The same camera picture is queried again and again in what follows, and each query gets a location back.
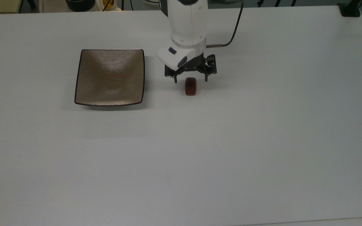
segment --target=plate rim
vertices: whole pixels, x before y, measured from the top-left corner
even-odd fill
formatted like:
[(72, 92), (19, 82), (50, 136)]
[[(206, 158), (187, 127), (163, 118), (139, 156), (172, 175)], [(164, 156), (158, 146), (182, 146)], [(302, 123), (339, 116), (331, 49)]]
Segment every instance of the plate rim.
[(106, 50), (141, 50), (142, 51), (142, 58), (143, 58), (143, 88), (142, 88), (142, 98), (140, 102), (131, 103), (131, 104), (124, 104), (124, 105), (92, 105), (92, 104), (85, 104), (85, 103), (79, 103), (76, 102), (76, 94), (78, 93), (78, 80), (79, 80), (79, 70), (80, 70), (80, 63), (82, 62), (82, 54), (84, 50), (94, 50), (94, 49), (83, 49), (80, 52), (80, 58), (79, 58), (79, 66), (78, 66), (78, 75), (76, 76), (76, 87), (75, 87), (75, 98), (74, 102), (77, 105), (84, 105), (84, 106), (95, 106), (95, 107), (119, 107), (119, 106), (130, 106), (130, 105), (137, 105), (142, 103), (143, 96), (145, 94), (145, 51), (143, 49), (106, 49)]

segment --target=black cable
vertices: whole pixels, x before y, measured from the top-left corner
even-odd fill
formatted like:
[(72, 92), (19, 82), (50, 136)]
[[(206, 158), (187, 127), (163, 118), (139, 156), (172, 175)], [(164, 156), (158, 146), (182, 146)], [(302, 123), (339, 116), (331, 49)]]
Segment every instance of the black cable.
[(105, 9), (107, 8), (108, 4), (110, 4), (110, 2), (111, 2), (111, 0), (109, 0), (109, 1), (107, 2), (107, 4), (105, 5), (105, 7), (104, 7), (104, 9), (103, 9), (103, 12), (104, 12)]
[(241, 1), (241, 8), (240, 8), (240, 13), (238, 14), (238, 19), (237, 19), (237, 23), (235, 24), (235, 28), (234, 28), (234, 33), (231, 36), (231, 40), (226, 43), (226, 44), (215, 44), (215, 45), (207, 45), (207, 48), (217, 48), (217, 47), (224, 47), (224, 46), (228, 46), (234, 39), (235, 33), (237, 32), (237, 28), (238, 28), (238, 24), (240, 23), (240, 18), (241, 18), (241, 13), (243, 12), (243, 8), (244, 8), (244, 0), (240, 0)]
[(258, 8), (259, 8), (262, 4), (263, 4), (263, 0), (259, 0), (259, 1), (257, 2)]
[(235, 28), (234, 28), (233, 35), (231, 36), (231, 40), (228, 43), (223, 44), (222, 47), (228, 46), (233, 41), (235, 33), (237, 32), (238, 24), (240, 23), (240, 18), (241, 18), (241, 13), (243, 12), (243, 8), (244, 8), (244, 0), (241, 0), (240, 14), (238, 14), (237, 23), (235, 24)]

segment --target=brown square plate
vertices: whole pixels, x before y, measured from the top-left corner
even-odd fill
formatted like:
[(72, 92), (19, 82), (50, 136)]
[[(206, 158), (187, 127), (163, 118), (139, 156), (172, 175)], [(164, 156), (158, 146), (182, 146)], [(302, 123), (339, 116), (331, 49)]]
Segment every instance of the brown square plate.
[(143, 100), (144, 88), (143, 50), (82, 50), (76, 80), (76, 104), (139, 104)]

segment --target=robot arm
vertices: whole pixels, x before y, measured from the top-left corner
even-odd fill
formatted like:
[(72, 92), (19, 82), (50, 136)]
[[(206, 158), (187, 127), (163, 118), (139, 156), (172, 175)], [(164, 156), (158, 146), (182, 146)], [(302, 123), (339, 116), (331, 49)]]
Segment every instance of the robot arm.
[(157, 56), (172, 70), (200, 56), (206, 49), (207, 0), (160, 0), (171, 25), (171, 38)]

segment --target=white table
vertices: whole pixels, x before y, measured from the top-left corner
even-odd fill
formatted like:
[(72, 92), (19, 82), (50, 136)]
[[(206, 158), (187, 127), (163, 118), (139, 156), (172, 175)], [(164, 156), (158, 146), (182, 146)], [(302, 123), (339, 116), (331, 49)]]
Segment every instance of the white table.
[[(238, 9), (209, 12), (226, 43)], [(169, 30), (158, 11), (0, 15), (0, 226), (362, 217), (362, 17), (244, 9), (207, 83), (164, 77)], [(128, 48), (143, 103), (74, 104), (80, 51)]]

